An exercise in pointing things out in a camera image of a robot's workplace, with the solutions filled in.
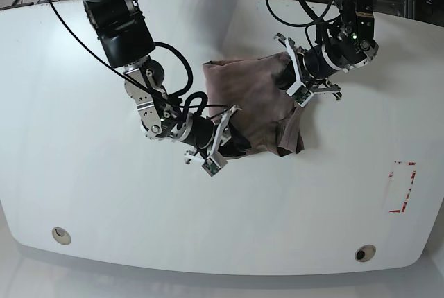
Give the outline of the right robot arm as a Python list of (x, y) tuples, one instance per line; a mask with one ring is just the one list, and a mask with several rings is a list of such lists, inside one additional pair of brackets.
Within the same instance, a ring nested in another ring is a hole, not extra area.
[[(229, 157), (245, 155), (251, 144), (231, 124), (234, 110), (223, 106), (220, 117), (202, 115), (209, 107), (207, 94), (188, 94), (194, 77), (185, 57), (169, 44), (155, 42), (148, 30), (138, 0), (82, 0), (92, 28), (113, 71), (122, 67), (125, 88), (136, 102), (142, 128), (149, 139), (170, 139), (193, 149), (205, 164), (220, 168)], [(174, 54), (187, 72), (187, 83), (169, 93), (164, 85), (164, 69), (150, 54), (156, 48)]]

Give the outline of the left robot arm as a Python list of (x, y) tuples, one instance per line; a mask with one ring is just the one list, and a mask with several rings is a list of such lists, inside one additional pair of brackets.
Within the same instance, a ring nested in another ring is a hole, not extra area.
[(330, 0), (328, 4), (339, 11), (332, 19), (325, 18), (326, 12), (317, 15), (307, 0), (298, 2), (311, 19), (299, 27), (304, 30), (314, 27), (316, 40), (309, 43), (309, 49), (303, 49), (290, 37), (275, 35), (291, 58), (277, 86), (300, 107), (316, 94), (331, 93), (341, 100), (341, 88), (330, 82), (330, 76), (366, 66), (379, 49), (374, 39), (374, 0)]

